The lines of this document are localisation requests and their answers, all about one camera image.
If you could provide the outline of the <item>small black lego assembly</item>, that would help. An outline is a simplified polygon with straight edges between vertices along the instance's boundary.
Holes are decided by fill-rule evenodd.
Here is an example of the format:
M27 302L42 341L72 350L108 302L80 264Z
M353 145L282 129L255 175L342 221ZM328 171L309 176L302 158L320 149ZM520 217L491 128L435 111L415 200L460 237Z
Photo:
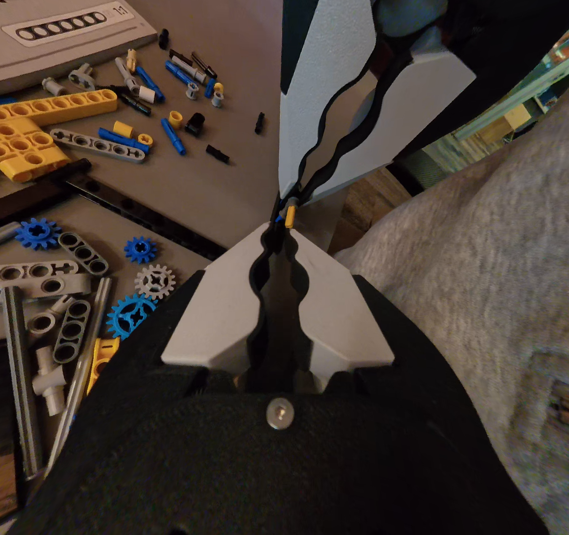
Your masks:
M279 254L281 252L285 234L287 230L292 229L294 226L298 206L298 197L290 196L285 199L277 197L271 215L268 235L268 247L273 254Z

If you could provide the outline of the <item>light grey thick liftarm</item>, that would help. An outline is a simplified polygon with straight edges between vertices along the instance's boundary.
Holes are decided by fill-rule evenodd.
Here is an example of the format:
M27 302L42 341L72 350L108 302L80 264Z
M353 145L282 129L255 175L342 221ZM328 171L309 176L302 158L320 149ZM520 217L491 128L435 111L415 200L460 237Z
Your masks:
M18 287L25 299L43 299L71 294L86 295L90 293L91 277L88 274L62 274L1 281L1 289L9 287Z

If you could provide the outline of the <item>light grey thin five-hole liftarm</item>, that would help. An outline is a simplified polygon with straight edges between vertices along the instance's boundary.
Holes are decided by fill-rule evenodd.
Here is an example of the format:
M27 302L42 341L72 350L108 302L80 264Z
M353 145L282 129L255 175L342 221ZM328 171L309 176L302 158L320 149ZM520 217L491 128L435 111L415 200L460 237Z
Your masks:
M51 130L49 135L55 142L61 145L82 149L91 154L103 155L130 163L143 163L146 159L145 153L141 150L114 141L95 138L61 128Z

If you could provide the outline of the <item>grey lego axle pin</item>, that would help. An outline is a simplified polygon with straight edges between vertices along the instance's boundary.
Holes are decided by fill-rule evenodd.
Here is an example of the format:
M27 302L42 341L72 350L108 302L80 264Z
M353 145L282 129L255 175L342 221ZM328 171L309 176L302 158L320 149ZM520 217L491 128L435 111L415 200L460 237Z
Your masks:
M124 60L121 57L116 57L114 60L117 69L120 72L122 79L124 80L124 85L128 88L131 95L133 95L134 97L139 97L140 84L131 74Z

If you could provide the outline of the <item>grey lego gear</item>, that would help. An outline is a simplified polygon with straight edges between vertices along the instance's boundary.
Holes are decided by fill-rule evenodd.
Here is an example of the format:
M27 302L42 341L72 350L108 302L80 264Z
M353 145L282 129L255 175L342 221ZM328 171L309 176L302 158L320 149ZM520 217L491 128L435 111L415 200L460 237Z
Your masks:
M147 265L135 279L138 294L152 300L162 300L175 289L176 276L166 266Z

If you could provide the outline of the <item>white lego cross connector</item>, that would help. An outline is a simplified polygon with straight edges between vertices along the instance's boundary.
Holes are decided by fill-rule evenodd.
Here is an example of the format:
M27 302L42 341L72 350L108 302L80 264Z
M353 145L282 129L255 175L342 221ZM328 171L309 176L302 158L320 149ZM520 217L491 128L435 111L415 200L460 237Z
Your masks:
M38 373L32 380L33 392L46 401L48 415L54 417L65 408L64 387L66 385L63 365L53 358L53 349L44 346L35 351Z

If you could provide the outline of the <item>yellow long lego beam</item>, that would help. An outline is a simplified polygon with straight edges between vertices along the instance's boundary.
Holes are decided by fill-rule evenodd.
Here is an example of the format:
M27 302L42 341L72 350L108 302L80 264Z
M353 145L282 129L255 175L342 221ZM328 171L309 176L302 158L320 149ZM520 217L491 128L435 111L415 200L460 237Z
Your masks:
M86 91L60 97L32 99L1 105L1 124L27 118L38 126L61 124L71 120L115 112L117 94L109 89Z

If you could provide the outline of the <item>yellow lego piece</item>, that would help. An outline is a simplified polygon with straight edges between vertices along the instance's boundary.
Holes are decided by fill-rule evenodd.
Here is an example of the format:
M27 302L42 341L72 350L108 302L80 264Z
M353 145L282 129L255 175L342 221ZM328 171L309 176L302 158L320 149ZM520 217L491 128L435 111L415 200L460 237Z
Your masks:
M96 339L89 381L85 393L86 395L89 395L94 384L100 377L101 372L118 351L120 341L120 337L114 337L112 339Z

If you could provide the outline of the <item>large blue lego gear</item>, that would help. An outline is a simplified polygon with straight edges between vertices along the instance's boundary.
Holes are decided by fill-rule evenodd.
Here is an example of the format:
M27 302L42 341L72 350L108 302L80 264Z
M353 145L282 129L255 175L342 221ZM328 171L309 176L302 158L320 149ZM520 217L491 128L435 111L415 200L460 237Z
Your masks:
M127 339L157 308L158 300L139 294L124 297L113 306L106 324L114 338Z

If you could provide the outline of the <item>small blue lego gear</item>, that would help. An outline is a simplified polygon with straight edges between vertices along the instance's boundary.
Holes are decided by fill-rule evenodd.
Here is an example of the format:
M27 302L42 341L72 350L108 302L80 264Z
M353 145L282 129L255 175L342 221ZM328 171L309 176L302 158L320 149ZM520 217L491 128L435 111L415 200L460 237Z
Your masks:
M24 248L45 251L58 246L61 233L61 227L54 221L49 221L46 218L31 218L29 221L20 223L20 227L16 230L15 239Z
M124 254L131 262L139 265L150 263L157 255L157 245L150 238L133 237L124 247Z

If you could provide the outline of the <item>thin black lego axle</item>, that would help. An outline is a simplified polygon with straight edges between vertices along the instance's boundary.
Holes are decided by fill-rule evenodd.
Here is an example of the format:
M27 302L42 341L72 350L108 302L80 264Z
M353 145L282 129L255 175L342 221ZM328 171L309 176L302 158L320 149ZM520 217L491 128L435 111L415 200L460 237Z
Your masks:
M212 69L212 67L207 64L195 51L191 52L191 58L195 62L195 64L210 78L217 80L217 72Z

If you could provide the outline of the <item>silver long axle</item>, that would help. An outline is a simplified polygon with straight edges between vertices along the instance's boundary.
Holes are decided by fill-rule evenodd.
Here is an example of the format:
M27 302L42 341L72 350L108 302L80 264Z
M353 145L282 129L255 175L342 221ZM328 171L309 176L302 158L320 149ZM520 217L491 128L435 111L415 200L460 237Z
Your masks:
M43 479L45 479L51 472L53 465L61 454L61 450L68 438L69 431L87 389L90 369L95 353L95 342L101 330L103 316L111 294L111 288L111 277L106 276L100 279L93 304L92 319L89 321L87 328L85 345L77 361L75 373L67 396L67 404L59 422L59 427L57 429L48 464L43 474Z

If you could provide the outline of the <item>blue long axle pin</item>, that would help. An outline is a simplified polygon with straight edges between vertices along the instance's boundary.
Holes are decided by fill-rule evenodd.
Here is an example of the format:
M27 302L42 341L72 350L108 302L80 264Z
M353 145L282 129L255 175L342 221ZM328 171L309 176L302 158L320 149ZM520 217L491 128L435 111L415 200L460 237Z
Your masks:
M113 143L121 144L123 146L138 149L139 151L143 152L145 155L148 155L150 152L150 147L148 145L145 145L135 139L126 138L122 135L119 135L102 127L98 129L98 136L103 140L107 140Z

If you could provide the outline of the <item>light grey thin slotted liftarm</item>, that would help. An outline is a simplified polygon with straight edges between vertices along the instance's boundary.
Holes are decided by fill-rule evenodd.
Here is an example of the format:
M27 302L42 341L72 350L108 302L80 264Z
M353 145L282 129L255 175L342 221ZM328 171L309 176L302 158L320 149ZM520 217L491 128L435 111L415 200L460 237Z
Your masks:
M79 264L72 260L5 264L1 265L1 282L44 280L56 275L77 274L79 271Z

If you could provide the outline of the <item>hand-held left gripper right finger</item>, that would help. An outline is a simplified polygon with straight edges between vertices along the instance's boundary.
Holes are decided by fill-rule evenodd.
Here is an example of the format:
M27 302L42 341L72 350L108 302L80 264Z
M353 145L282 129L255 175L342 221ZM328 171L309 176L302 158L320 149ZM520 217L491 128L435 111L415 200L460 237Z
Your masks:
M317 391L336 373L391 365L395 355L350 271L296 229L285 249L298 297L301 367Z

